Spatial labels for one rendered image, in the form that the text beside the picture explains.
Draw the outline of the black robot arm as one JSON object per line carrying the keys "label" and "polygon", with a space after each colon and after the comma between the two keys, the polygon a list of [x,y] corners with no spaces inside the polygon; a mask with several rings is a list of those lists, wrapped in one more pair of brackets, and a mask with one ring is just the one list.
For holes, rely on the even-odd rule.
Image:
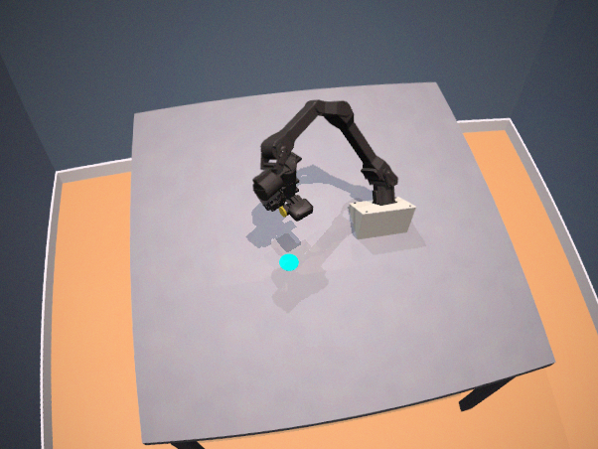
{"label": "black robot arm", "polygon": [[[297,163],[302,158],[291,152],[294,142],[317,117],[323,116],[339,128],[363,162],[361,173],[373,189],[373,204],[385,206],[395,201],[394,186],[398,178],[391,167],[373,151],[354,122],[354,113],[346,101],[309,100],[278,132],[261,143],[260,170],[252,178],[252,188],[263,206],[274,212],[286,202],[283,185],[296,180]],[[276,163],[268,163],[276,160]]]}

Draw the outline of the cyan circle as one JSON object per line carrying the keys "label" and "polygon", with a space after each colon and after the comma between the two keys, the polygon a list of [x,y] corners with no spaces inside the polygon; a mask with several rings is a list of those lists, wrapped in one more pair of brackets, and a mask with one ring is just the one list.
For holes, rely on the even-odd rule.
{"label": "cyan circle", "polygon": [[285,254],[280,258],[279,264],[282,269],[286,271],[292,271],[297,268],[299,261],[295,255]]}

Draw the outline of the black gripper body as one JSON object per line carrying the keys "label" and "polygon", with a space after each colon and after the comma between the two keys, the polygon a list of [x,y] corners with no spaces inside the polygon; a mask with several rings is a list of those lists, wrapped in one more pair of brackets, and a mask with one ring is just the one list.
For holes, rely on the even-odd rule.
{"label": "black gripper body", "polygon": [[295,222],[299,222],[313,213],[313,206],[307,199],[302,199],[299,195],[295,195],[299,192],[299,189],[296,187],[297,183],[299,183],[299,179],[296,177],[296,180],[292,184],[283,185],[281,188],[289,207],[288,213]]}

